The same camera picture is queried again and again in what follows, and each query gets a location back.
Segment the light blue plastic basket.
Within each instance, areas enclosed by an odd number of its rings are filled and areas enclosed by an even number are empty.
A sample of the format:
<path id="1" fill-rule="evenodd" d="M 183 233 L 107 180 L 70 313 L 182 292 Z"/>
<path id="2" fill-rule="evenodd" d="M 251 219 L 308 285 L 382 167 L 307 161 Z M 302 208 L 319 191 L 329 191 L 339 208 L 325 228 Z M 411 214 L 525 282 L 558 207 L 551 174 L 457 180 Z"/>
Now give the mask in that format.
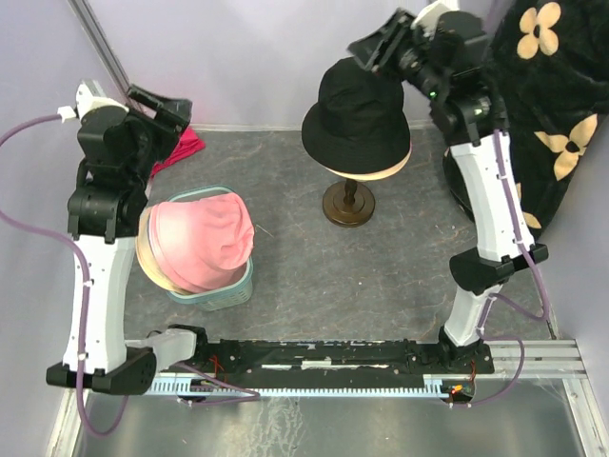
<path id="1" fill-rule="evenodd" d="M 232 188 L 226 186 L 205 186 L 176 193 L 168 201 L 191 202 L 202 198 L 228 194 L 232 191 Z M 230 286 L 195 294 L 181 294 L 169 290 L 167 291 L 167 296 L 175 303 L 198 307 L 204 311 L 215 311 L 239 306 L 246 303 L 253 293 L 253 270 L 253 259 L 249 257 L 240 270 L 241 275 Z"/>

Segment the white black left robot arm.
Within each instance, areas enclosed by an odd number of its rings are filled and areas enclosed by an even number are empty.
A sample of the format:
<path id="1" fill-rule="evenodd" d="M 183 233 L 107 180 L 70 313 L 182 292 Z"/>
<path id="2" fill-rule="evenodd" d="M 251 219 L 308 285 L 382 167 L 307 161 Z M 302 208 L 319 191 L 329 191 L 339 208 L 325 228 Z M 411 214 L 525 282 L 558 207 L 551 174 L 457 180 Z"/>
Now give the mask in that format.
<path id="1" fill-rule="evenodd" d="M 200 332 L 175 326 L 144 340 L 127 340 L 125 298 L 140 217 L 147 207 L 153 167 L 165 161 L 190 124 L 192 103 L 132 85 L 128 104 L 84 80 L 74 106 L 57 110 L 80 124 L 84 154 L 68 209 L 75 285 L 69 340 L 60 362 L 46 372 L 48 385 L 108 395 L 142 395 L 156 374 L 180 362 L 199 371 L 210 360 Z"/>

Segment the cream bucket hat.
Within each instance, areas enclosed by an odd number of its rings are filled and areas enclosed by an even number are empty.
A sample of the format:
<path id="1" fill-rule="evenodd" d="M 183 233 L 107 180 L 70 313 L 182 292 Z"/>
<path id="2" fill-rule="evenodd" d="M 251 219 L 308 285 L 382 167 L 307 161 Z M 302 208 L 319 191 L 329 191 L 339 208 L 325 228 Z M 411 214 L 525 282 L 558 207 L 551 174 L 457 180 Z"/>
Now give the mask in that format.
<path id="1" fill-rule="evenodd" d="M 383 179 L 387 179 L 387 178 L 397 174 L 398 172 L 400 172 L 408 163 L 408 161 L 411 157 L 411 153 L 412 153 L 412 148 L 409 148 L 408 153 L 405 155 L 405 157 L 402 159 L 401 162 L 399 162 L 398 164 L 396 164 L 395 166 L 393 166 L 389 169 L 384 169 L 384 170 L 377 171 L 377 172 L 355 174 L 355 173 L 340 172 L 340 171 L 336 171 L 336 170 L 333 170 L 330 168 L 327 168 L 327 170 L 337 176 L 343 177 L 345 179 L 352 179 L 352 180 L 359 181 L 359 182 L 380 181 Z"/>

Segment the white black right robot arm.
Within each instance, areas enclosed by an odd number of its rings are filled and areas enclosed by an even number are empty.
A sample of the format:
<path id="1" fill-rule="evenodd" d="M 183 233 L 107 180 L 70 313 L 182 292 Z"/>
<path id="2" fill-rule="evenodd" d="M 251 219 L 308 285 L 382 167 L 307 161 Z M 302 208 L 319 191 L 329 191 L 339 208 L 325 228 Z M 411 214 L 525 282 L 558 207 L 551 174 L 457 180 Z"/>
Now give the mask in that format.
<path id="1" fill-rule="evenodd" d="M 523 269 L 539 280 L 538 264 L 548 257 L 521 210 L 507 111 L 483 66 L 487 44 L 478 16 L 436 1 L 417 15 L 396 9 L 377 31 L 348 47 L 362 69 L 395 75 L 428 99 L 464 181 L 477 245 L 449 261 L 457 293 L 436 350 L 438 364 L 449 372 L 481 354 L 484 324 L 502 285 Z"/>

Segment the black bucket hat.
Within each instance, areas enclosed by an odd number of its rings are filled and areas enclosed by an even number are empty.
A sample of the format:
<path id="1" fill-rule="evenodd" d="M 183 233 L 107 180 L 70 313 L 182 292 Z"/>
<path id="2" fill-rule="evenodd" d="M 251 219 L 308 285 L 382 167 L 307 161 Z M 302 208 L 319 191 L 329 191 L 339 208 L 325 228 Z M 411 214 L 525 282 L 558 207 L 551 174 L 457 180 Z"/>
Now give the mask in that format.
<path id="1" fill-rule="evenodd" d="M 353 58 L 329 68 L 301 127 L 304 150 L 342 174 L 378 174 L 403 166 L 411 152 L 401 80 L 363 70 Z"/>

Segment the pink bucket hat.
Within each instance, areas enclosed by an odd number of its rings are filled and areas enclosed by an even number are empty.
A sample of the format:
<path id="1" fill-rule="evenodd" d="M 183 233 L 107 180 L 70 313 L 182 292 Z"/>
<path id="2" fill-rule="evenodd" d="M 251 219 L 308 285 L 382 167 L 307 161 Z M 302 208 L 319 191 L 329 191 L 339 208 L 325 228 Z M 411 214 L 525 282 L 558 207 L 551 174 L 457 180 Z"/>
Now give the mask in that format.
<path id="1" fill-rule="evenodd" d="M 157 204 L 147 230 L 160 270 L 189 293 L 234 284 L 253 250 L 254 227 L 235 192 Z"/>

